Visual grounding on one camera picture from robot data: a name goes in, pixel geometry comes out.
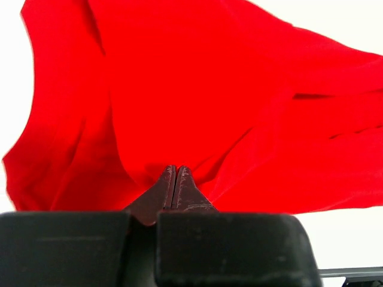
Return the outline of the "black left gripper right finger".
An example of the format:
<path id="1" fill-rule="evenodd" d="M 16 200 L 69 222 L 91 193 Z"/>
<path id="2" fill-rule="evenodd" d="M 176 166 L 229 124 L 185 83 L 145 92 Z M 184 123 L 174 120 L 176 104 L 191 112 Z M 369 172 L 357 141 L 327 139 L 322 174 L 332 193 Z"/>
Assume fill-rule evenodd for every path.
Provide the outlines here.
<path id="1" fill-rule="evenodd" d="M 175 181 L 171 210 L 181 212 L 218 212 L 197 188 L 191 170 L 181 166 Z"/>

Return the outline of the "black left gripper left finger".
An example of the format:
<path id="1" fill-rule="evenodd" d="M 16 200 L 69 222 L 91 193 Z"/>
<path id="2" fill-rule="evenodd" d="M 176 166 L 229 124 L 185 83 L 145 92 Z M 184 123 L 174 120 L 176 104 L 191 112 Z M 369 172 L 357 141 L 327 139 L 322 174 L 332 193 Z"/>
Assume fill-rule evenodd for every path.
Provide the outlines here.
<path id="1" fill-rule="evenodd" d="M 176 167 L 166 166 L 156 183 L 124 210 L 128 211 L 142 225 L 154 225 L 157 221 L 157 214 L 172 206 L 175 181 Z"/>

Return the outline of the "red t shirt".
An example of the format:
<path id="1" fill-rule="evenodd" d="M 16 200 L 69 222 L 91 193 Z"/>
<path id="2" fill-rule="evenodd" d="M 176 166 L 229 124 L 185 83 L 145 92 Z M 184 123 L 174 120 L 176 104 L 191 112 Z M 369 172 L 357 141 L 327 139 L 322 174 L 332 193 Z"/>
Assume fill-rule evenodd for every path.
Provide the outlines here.
<path id="1" fill-rule="evenodd" d="M 248 1 L 26 1 L 17 210 L 120 210 L 187 166 L 221 211 L 382 204 L 382 56 Z"/>

